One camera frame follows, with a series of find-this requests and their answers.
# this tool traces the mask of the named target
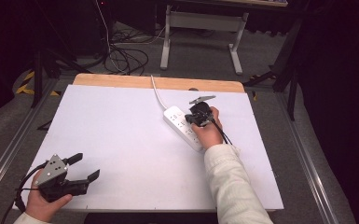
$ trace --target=power outlet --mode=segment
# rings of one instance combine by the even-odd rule
[[[164,111],[164,120],[196,151],[202,152],[203,147],[197,135],[191,130],[186,121],[185,113],[177,106],[171,106]]]

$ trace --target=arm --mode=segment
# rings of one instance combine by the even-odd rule
[[[17,218],[14,224],[46,224],[51,221],[54,214],[60,210],[64,205],[72,200],[72,195],[68,194],[61,197],[59,200],[48,203],[40,194],[34,182],[40,176],[42,170],[38,171],[32,181],[33,189],[28,195],[27,208],[21,216]]]
[[[211,110],[216,124],[222,128],[219,111],[214,107]],[[222,144],[222,136],[213,124],[203,128],[193,124],[192,129],[206,149],[205,169],[219,223],[272,223],[250,185],[238,157],[239,149]]]

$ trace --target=white power strip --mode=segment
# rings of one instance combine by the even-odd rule
[[[177,106],[171,106],[164,111],[164,120],[196,151],[202,152],[203,147],[197,135],[191,130],[186,121],[185,113]]]

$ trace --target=sleeve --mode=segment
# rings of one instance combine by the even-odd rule
[[[272,223],[255,195],[248,174],[232,145],[216,145],[205,152],[205,169],[217,205],[220,224]]]
[[[34,217],[28,216],[26,213],[22,213],[21,216],[17,218],[14,224],[48,224],[47,222],[39,221]]]

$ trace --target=yellow and black striped tape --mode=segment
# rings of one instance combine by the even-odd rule
[[[19,93],[25,93],[25,94],[30,94],[30,95],[35,94],[34,90],[27,89],[27,85],[30,83],[30,81],[34,77],[34,75],[35,75],[34,71],[30,71],[30,73],[28,73],[28,75],[25,77],[25,79],[22,81],[21,85],[17,89],[17,91],[16,91],[17,94],[19,94]],[[62,94],[61,91],[52,91],[50,95],[61,96],[61,94]]]

